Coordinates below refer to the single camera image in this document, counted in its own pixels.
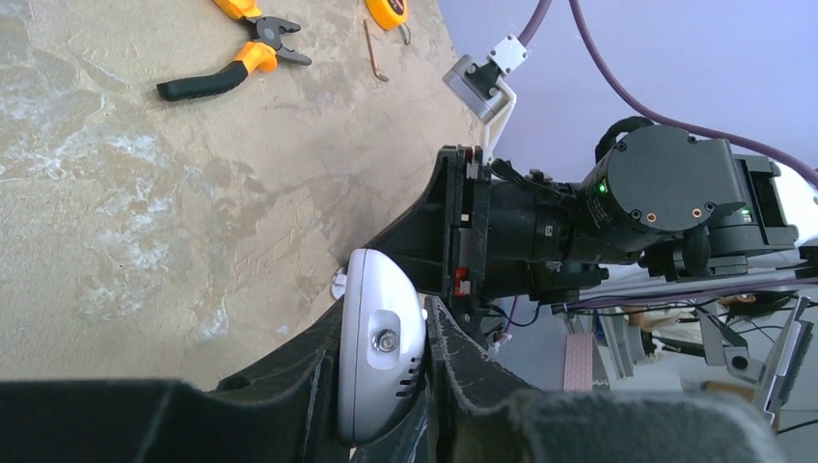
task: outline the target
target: light blue wall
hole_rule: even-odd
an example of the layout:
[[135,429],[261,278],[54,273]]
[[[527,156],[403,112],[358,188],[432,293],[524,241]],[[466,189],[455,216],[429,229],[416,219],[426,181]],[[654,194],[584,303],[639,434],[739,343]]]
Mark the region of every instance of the light blue wall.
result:
[[[483,59],[536,0],[440,0],[458,53]],[[584,0],[588,27],[625,87],[654,110],[733,131],[818,167],[818,3]],[[555,0],[508,78],[518,107],[496,154],[523,172],[581,180],[593,147],[633,111],[591,62],[568,2]]]

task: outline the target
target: black handle grip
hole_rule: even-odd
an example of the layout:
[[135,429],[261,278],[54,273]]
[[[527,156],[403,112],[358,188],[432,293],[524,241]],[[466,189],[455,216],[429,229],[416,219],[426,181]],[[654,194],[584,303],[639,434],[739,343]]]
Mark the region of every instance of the black handle grip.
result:
[[248,72],[247,68],[244,67],[244,63],[233,61],[215,74],[172,80],[157,85],[156,90],[159,91],[159,96],[165,101],[180,101],[203,96],[221,95],[244,82],[247,75]]

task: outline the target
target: yellow tape measure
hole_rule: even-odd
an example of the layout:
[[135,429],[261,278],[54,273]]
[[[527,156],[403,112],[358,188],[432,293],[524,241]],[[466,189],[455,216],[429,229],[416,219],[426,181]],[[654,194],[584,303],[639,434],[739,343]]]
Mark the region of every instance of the yellow tape measure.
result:
[[406,0],[367,0],[372,19],[386,31],[406,22]]

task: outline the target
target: pliers handle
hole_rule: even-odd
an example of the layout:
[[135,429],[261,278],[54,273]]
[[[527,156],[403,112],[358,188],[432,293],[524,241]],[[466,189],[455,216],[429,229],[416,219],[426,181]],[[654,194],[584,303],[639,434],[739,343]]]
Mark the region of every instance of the pliers handle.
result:
[[245,43],[230,64],[215,74],[157,85],[156,90],[166,101],[220,95],[230,91],[256,69],[265,72],[275,70],[279,62],[278,50],[281,50],[283,59],[296,65],[308,66],[312,63],[309,58],[284,48],[281,43],[281,34],[296,32],[301,26],[276,17],[262,16],[255,0],[213,0],[213,3],[229,17],[239,20],[250,32],[252,40]]

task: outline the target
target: red component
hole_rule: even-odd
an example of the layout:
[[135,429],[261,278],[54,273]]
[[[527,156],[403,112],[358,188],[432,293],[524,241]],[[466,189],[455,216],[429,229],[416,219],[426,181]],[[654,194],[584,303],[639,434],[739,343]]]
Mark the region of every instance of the red component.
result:
[[460,291],[460,284],[465,282],[469,279],[469,269],[466,267],[460,267],[454,270],[454,295],[455,296],[468,296],[468,294]]

